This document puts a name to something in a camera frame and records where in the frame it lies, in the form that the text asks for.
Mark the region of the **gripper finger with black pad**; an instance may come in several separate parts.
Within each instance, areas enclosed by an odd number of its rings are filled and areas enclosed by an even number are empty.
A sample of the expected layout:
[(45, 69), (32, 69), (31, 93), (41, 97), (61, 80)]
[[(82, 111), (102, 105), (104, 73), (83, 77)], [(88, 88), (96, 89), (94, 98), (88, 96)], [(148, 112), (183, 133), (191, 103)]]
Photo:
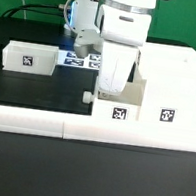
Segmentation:
[(102, 93), (102, 91), (100, 91), (98, 97), (101, 99), (109, 99), (110, 95), (108, 93)]

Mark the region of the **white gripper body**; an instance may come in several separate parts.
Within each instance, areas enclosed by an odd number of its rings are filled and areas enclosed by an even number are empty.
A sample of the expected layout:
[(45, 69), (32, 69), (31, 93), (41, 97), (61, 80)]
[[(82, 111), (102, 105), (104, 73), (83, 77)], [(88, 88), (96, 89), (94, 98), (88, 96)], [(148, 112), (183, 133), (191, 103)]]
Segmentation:
[(111, 41), (103, 41), (98, 90), (109, 95), (120, 95), (125, 88), (138, 48)]

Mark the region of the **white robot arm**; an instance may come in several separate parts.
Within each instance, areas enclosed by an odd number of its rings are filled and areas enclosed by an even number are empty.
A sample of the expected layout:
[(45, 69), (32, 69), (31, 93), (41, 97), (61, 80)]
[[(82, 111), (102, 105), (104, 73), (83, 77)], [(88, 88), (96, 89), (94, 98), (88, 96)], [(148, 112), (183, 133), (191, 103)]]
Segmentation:
[(138, 48), (147, 40), (156, 0), (67, 0), (66, 26), (75, 34), (79, 57), (91, 51), (101, 55), (97, 89), (120, 95), (128, 82)]

